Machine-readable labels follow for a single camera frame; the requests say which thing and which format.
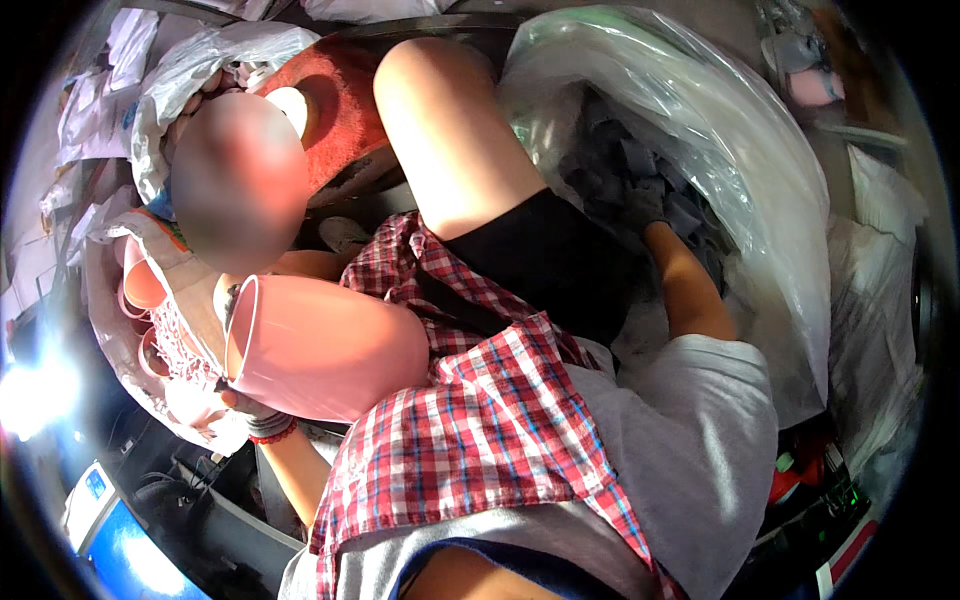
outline bracelet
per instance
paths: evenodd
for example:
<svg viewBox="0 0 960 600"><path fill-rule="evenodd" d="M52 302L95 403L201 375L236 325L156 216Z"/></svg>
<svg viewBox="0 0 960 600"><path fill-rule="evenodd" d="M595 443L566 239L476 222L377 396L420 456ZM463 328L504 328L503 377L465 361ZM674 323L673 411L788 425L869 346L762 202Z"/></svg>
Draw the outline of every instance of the bracelet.
<svg viewBox="0 0 960 600"><path fill-rule="evenodd" d="M280 440L282 440L283 438L289 436L291 433L293 433L294 429L296 428L297 428L297 418L293 418L293 419L290 419L290 424L287 425L286 429L284 429L280 433L270 436L269 438L257 438L253 435L250 435L248 437L250 438L250 441L253 442L254 444L275 444Z"/></svg>

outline work glove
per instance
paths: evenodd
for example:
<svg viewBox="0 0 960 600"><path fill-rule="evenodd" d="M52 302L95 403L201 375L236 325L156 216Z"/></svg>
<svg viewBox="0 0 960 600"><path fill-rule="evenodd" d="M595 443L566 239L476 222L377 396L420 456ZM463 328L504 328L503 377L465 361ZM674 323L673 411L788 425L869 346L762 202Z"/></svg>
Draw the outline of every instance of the work glove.
<svg viewBox="0 0 960 600"><path fill-rule="evenodd" d="M669 224L663 216L663 197L666 195L666 185L663 180L640 180L636 187L628 189L624 196L626 210L623 218L637 233L642 234L651 223L663 221Z"/></svg>
<svg viewBox="0 0 960 600"><path fill-rule="evenodd" d="M217 384L220 401L227 408L232 408L240 414L247 423L247 429L252 438L265 440L285 433L290 429L294 418L286 413L270 408L253 398L230 388L226 380L221 379Z"/></svg>

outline black shorts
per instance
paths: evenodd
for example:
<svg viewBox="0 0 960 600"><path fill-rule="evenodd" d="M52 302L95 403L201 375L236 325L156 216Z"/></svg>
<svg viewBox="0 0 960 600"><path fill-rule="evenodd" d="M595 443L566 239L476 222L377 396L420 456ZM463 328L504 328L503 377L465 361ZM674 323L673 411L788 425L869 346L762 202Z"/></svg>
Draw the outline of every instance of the black shorts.
<svg viewBox="0 0 960 600"><path fill-rule="evenodd" d="M549 189L446 246L554 324L607 347L627 318L642 265Z"/></svg>

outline plaid shirt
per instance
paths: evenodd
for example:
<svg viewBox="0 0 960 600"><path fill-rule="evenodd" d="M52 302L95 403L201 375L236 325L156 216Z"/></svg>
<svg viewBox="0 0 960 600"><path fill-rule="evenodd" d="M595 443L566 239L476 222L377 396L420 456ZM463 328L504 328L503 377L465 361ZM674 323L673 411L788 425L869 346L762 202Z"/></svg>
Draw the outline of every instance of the plaid shirt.
<svg viewBox="0 0 960 600"><path fill-rule="evenodd" d="M485 339L449 325L415 275L513 323ZM510 508L581 500L683 596L650 557L636 515L563 363L598 369L545 313L482 277L424 226L396 215L344 271L341 284L418 309L431 347L430 387L402 390L347 433L317 511L310 552L321 600L336 597L336 555L371 531Z"/></svg>

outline gray glove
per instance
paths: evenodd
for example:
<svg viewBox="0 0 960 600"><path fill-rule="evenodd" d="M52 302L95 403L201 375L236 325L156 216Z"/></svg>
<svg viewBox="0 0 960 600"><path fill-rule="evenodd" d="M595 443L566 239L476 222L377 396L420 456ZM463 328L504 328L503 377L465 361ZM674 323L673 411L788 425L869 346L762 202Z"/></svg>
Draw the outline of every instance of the gray glove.
<svg viewBox="0 0 960 600"><path fill-rule="evenodd" d="M220 399L228 407L239 413L247 422L250 435L255 438L271 438L287 430L293 417L265 406L253 398L230 388L223 379L217 384Z"/></svg>
<svg viewBox="0 0 960 600"><path fill-rule="evenodd" d="M627 190L624 197L626 210L623 218L638 233L655 221L669 223L663 216L663 196L666 184L660 179L640 180L636 187Z"/></svg>

